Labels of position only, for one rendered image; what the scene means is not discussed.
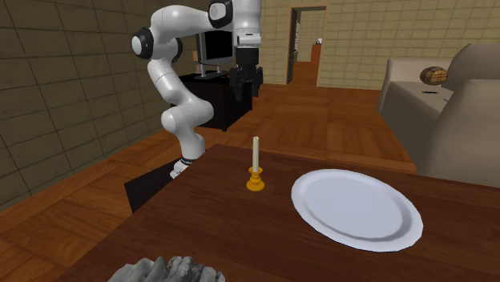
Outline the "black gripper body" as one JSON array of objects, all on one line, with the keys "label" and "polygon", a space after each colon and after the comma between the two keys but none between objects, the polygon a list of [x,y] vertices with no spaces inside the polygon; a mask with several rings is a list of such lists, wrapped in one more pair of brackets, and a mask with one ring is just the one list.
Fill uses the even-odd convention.
[{"label": "black gripper body", "polygon": [[262,81],[263,71],[259,64],[258,48],[236,48],[237,67],[230,70],[231,81]]}]

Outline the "black cabinet with monitor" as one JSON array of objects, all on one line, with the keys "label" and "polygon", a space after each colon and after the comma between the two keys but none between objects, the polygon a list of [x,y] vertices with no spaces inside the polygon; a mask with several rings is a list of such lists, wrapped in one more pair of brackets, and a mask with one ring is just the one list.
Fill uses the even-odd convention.
[{"label": "black cabinet with monitor", "polygon": [[252,109],[252,82],[244,81],[242,99],[236,99],[230,70],[236,65],[236,48],[231,31],[214,30],[196,35],[200,72],[182,75],[186,88],[200,99],[208,101],[213,117],[204,127],[226,131],[235,121]]}]

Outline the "white candle in golden holder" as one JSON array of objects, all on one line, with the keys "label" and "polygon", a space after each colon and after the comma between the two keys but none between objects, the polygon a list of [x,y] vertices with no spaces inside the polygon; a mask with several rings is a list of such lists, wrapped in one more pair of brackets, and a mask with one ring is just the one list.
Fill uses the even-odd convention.
[{"label": "white candle in golden holder", "polygon": [[248,169],[251,173],[246,187],[250,191],[261,191],[264,189],[264,181],[261,179],[260,174],[263,169],[259,165],[260,159],[260,139],[258,136],[252,138],[252,166]]}]

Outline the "black robot stand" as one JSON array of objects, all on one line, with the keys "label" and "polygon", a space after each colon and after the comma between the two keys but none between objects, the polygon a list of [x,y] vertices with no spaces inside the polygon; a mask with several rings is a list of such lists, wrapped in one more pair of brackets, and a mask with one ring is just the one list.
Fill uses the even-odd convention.
[{"label": "black robot stand", "polygon": [[178,161],[175,159],[124,184],[132,213],[172,181],[170,173]]}]

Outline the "brown wooden table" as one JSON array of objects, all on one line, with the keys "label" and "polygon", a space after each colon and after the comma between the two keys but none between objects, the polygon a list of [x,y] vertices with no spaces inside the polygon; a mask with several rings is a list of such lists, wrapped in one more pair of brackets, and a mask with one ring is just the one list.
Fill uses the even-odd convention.
[{"label": "brown wooden table", "polygon": [[214,145],[58,282],[107,282],[142,258],[190,256],[227,282],[500,282],[500,189],[364,168],[404,194],[424,227],[399,252],[338,244],[305,223],[291,189],[329,162],[263,152],[264,190],[246,183],[252,153]]}]

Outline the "white round plate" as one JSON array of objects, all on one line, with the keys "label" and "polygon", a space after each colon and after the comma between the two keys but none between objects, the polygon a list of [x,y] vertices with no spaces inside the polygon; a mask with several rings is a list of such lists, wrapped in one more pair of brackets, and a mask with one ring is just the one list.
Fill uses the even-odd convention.
[{"label": "white round plate", "polygon": [[320,234],[351,248],[399,252],[420,240],[421,215],[398,190],[371,176],[320,169],[299,177],[291,199]]}]

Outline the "grey rough rock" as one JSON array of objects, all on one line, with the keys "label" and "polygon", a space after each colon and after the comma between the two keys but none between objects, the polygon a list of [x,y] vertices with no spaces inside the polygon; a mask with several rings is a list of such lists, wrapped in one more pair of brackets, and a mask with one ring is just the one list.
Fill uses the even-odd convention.
[{"label": "grey rough rock", "polygon": [[107,282],[225,282],[222,272],[197,264],[190,256],[174,256],[168,262],[142,258],[125,264]]}]

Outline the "beige sofa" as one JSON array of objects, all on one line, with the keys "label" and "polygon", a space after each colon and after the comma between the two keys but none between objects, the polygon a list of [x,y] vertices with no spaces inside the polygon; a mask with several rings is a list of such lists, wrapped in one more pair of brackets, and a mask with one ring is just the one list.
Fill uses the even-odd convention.
[{"label": "beige sofa", "polygon": [[390,58],[377,110],[419,175],[500,187],[500,44]]}]

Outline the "open doorway with wooden frame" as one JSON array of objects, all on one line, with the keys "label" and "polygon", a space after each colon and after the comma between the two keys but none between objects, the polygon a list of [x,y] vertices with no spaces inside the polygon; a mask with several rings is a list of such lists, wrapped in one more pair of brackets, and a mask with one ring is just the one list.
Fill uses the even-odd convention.
[{"label": "open doorway with wooden frame", "polygon": [[285,84],[316,86],[321,60],[322,38],[328,8],[325,3],[293,4],[289,7]]}]

